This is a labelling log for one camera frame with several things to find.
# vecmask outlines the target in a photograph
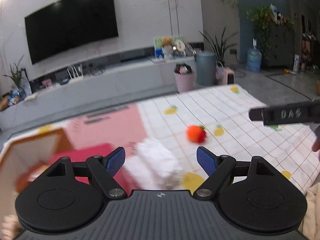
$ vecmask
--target black tv screen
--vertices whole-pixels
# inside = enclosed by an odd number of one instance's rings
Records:
[[[32,64],[118,36],[114,0],[61,0],[25,17],[25,24]]]

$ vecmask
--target pink trash can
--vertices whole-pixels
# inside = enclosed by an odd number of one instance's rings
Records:
[[[174,76],[176,77],[176,83],[177,83],[179,93],[193,90],[193,82],[195,79],[194,72],[190,74],[185,74],[185,75],[174,73]]]

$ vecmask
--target yellow lemon print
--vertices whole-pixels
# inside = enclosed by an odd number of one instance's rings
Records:
[[[176,106],[171,106],[170,108],[164,110],[164,114],[176,114],[178,108]]]
[[[204,178],[191,172],[187,172],[182,180],[182,186],[186,190],[190,190],[191,194],[193,194],[193,192],[199,188],[202,183],[204,183]]]
[[[221,125],[217,125],[213,133],[214,136],[222,136],[224,134],[224,128]]]
[[[283,176],[285,176],[287,179],[290,179],[291,178],[291,173],[290,172],[288,172],[288,171],[281,171],[281,174],[283,175]]]
[[[43,127],[40,127],[38,130],[38,134],[47,133],[47,132],[51,131],[51,128],[52,128],[52,124],[48,124]]]
[[[232,92],[236,93],[236,94],[239,94],[239,93],[240,93],[239,88],[236,87],[236,86],[230,87],[230,90],[231,90]]]

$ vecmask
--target white towel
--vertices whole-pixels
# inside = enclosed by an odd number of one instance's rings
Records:
[[[152,171],[161,189],[173,189],[183,177],[183,169],[177,158],[160,141],[147,138],[137,145],[137,155]]]
[[[123,166],[140,189],[162,190],[160,186],[156,184],[151,171],[138,156],[125,159]]]
[[[307,191],[307,212],[299,227],[309,240],[320,240],[320,183],[313,185]]]

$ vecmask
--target blue wall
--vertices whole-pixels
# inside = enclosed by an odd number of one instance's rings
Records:
[[[252,48],[252,39],[254,38],[253,25],[247,19],[247,10],[260,5],[273,4],[277,10],[286,17],[290,17],[289,0],[238,0],[239,17],[240,17],[240,57],[239,61],[245,63],[247,61],[247,50]]]

